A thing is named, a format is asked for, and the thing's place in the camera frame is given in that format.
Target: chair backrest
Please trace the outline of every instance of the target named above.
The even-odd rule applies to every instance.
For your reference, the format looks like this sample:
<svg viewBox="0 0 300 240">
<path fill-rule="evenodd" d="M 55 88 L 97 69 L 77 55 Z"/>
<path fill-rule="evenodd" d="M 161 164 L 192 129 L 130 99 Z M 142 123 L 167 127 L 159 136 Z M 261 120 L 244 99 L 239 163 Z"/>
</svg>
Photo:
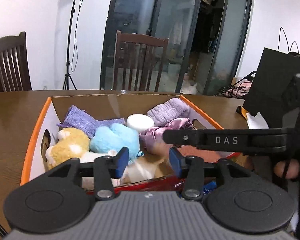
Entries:
<svg viewBox="0 0 300 240">
<path fill-rule="evenodd" d="M 143 34 L 123 34 L 117 31 L 117 38 L 114 52 L 114 75 L 113 89 L 117 89 L 118 69 L 123 69 L 122 90 L 149 91 L 150 81 L 155 66 L 160 62 L 154 91 L 159 88 L 163 63 L 169 39 L 165 40 Z M 161 56 L 156 55 L 156 48 L 162 48 Z M 126 70 L 130 69 L 128 88 L 126 88 Z"/>
<path fill-rule="evenodd" d="M 26 33 L 0 38 L 0 92 L 32 90 Z"/>
</svg>

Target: light stand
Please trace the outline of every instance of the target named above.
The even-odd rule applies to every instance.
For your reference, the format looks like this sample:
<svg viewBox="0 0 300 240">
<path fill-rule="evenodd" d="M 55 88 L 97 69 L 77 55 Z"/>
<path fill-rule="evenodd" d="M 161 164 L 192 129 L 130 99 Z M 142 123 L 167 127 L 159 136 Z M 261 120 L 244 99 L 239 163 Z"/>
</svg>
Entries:
<svg viewBox="0 0 300 240">
<path fill-rule="evenodd" d="M 63 82 L 63 88 L 62 88 L 62 89 L 67 89 L 67 90 L 69 89 L 69 78 L 71 80 L 71 83 L 72 83 L 74 89 L 77 89 L 75 87 L 74 82 L 72 80 L 72 77 L 71 77 L 71 75 L 69 73 L 69 65 L 70 65 L 70 61 L 69 61 L 70 36 L 71 36 L 71 28 L 72 28 L 72 19 L 73 19 L 73 14 L 74 14 L 74 11 L 75 11 L 74 5 L 75 5 L 75 0 L 73 0 L 72 9 L 71 9 L 70 25 L 69 25 L 69 33 L 68 33 L 66 76 L 65 76 L 65 81 Z"/>
</svg>

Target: purple knitted fabric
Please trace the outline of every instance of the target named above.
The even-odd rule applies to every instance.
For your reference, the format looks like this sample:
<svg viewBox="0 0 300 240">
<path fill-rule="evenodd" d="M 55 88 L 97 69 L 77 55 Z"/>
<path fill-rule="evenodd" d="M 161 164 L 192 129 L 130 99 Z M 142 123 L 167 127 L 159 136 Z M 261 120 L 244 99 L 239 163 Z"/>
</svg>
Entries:
<svg viewBox="0 0 300 240">
<path fill-rule="evenodd" d="M 179 98 L 172 98 L 164 104 L 157 105 L 148 111 L 147 116 L 154 121 L 155 127 L 165 126 L 168 122 L 178 118 L 188 118 L 190 107 Z"/>
<path fill-rule="evenodd" d="M 62 128 L 73 127 L 83 131 L 90 139 L 100 126 L 110 126 L 113 123 L 124 124 L 124 118 L 98 121 L 92 116 L 88 115 L 85 111 L 80 110 L 76 106 L 70 106 L 64 121 L 57 126 Z"/>
</svg>

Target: brown tabletop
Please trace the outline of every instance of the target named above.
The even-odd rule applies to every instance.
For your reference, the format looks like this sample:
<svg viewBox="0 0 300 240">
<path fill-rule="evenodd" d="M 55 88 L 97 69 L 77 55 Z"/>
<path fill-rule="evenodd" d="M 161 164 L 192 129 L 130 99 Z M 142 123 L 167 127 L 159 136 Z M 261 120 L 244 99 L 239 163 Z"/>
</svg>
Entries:
<svg viewBox="0 0 300 240">
<path fill-rule="evenodd" d="M 2 212 L 5 197 L 20 184 L 23 161 L 39 113 L 52 96 L 120 93 L 104 90 L 45 90 L 0 93 L 0 223 L 9 226 Z M 243 100 L 184 95 L 225 129 L 245 129 L 247 122 L 237 114 Z"/>
</svg>

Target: gray ribbed panel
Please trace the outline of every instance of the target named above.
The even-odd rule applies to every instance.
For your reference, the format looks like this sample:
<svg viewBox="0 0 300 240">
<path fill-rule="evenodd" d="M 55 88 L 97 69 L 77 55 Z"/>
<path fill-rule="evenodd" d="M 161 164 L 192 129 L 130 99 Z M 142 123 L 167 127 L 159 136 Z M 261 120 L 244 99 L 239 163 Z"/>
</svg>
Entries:
<svg viewBox="0 0 300 240">
<path fill-rule="evenodd" d="M 181 200 L 175 192 L 122 192 L 96 203 L 78 225 L 51 235 L 12 231 L 6 240 L 292 240 L 286 232 L 248 236 L 214 222 L 198 202 Z"/>
</svg>

